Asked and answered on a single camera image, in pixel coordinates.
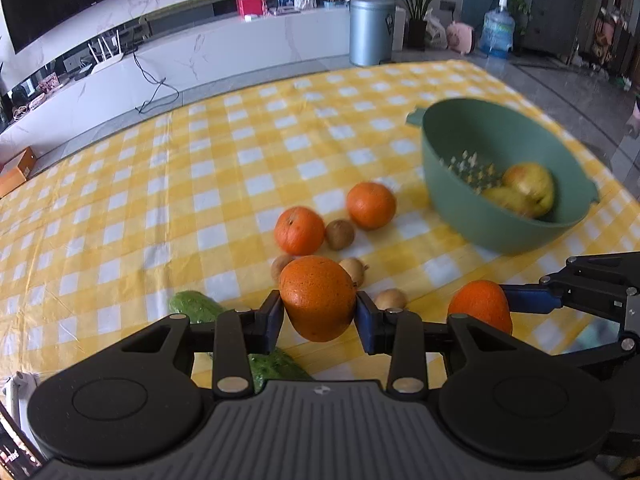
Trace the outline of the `white tv cabinet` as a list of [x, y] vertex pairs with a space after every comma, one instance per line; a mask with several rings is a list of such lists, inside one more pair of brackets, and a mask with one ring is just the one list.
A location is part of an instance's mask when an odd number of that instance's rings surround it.
[[273, 66], [346, 55], [349, 8], [316, 9], [247, 22], [226, 18], [155, 40], [99, 73], [53, 93], [40, 107], [1, 133], [1, 161], [29, 146], [42, 156], [149, 99], [154, 86], [142, 72], [163, 79], [157, 99], [176, 91]]

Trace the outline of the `grey metal trash can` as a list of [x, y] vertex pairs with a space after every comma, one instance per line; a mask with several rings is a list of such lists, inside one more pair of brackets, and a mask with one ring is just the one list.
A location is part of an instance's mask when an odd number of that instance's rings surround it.
[[349, 61], [356, 66], [390, 62], [396, 6], [393, 0], [352, 0], [349, 5]]

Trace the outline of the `dark grey drawer cabinet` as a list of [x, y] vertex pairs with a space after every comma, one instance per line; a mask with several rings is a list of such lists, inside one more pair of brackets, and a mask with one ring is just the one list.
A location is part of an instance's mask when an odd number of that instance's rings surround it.
[[574, 48], [584, 0], [526, 0], [522, 48], [567, 58]]

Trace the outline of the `orange cardboard box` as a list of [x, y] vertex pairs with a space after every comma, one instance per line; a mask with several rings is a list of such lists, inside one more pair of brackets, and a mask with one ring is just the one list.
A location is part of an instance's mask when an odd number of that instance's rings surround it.
[[1, 198], [9, 195], [27, 181], [36, 160], [36, 156], [29, 146], [2, 166], [0, 172]]

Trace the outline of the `green cucumber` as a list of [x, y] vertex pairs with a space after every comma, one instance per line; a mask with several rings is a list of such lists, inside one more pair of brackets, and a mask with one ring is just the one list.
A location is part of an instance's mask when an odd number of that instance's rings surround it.
[[[170, 314], [181, 313], [190, 318], [191, 323], [213, 323], [224, 312], [217, 301], [196, 290], [177, 292], [168, 302]], [[266, 356], [250, 353], [250, 363], [255, 392], [264, 388], [267, 380], [311, 380], [312, 377], [298, 365], [292, 356], [280, 348], [274, 348]]]

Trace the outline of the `red box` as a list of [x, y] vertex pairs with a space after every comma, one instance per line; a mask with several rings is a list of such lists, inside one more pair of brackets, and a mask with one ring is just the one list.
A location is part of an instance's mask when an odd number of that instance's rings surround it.
[[238, 13], [246, 16], [262, 16], [265, 13], [264, 0], [235, 0]]

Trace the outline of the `green plastic bowl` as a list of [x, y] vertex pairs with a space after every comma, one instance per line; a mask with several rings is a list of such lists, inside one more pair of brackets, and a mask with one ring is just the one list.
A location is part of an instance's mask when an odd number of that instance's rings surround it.
[[[407, 116], [421, 129], [424, 181], [433, 208], [468, 242], [500, 254], [519, 254], [556, 240], [587, 217], [600, 200], [570, 150], [551, 131], [512, 108], [472, 98], [418, 107]], [[527, 219], [482, 195], [461, 168], [462, 156], [477, 157], [480, 169], [503, 174], [518, 162], [538, 162], [552, 177], [549, 212]]]

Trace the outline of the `blue water jug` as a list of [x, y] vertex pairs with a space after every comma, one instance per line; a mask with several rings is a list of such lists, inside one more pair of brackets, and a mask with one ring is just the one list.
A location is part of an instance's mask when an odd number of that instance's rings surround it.
[[480, 50], [496, 58], [507, 58], [513, 48], [514, 18], [508, 12], [508, 0], [499, 0], [484, 16]]

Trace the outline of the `yellow pear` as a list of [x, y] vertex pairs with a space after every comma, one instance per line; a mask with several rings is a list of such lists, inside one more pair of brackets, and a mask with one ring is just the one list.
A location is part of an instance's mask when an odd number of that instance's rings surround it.
[[511, 211], [512, 214], [524, 218], [533, 218], [535, 204], [529, 197], [509, 188], [508, 186], [496, 186], [482, 192], [482, 196], [498, 207]]

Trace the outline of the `white plastic bag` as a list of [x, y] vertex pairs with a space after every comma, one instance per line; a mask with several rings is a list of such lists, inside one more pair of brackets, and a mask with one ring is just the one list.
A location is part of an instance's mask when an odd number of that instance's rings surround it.
[[435, 50], [446, 50], [448, 47], [446, 29], [442, 26], [439, 18], [433, 14], [432, 9], [426, 11], [424, 22], [425, 47]]

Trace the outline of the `yellow green apple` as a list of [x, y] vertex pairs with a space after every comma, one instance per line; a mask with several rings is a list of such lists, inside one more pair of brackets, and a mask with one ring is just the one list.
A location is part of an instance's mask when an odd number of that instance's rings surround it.
[[527, 198], [533, 217], [540, 218], [552, 209], [555, 202], [555, 184], [552, 175], [536, 162], [519, 162], [508, 168], [502, 182]]

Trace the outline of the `white wifi router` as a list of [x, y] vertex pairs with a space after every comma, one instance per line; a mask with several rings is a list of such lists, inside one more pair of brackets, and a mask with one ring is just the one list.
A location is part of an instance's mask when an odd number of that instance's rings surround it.
[[101, 70], [111, 67], [124, 57], [118, 29], [104, 32], [104, 34], [90, 40], [87, 47], [93, 58], [93, 73], [99, 73]]

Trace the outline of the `orange tangerine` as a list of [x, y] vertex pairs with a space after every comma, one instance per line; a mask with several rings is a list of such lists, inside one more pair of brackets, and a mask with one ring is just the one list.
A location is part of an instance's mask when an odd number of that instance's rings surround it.
[[506, 294], [499, 284], [492, 281], [477, 280], [462, 286], [450, 300], [447, 314], [471, 315], [496, 330], [512, 334], [513, 323]]
[[373, 231], [387, 226], [394, 218], [397, 200], [389, 188], [378, 182], [360, 182], [349, 190], [346, 207], [358, 228]]
[[288, 208], [280, 214], [273, 230], [278, 246], [292, 256], [309, 256], [320, 249], [326, 226], [312, 209]]

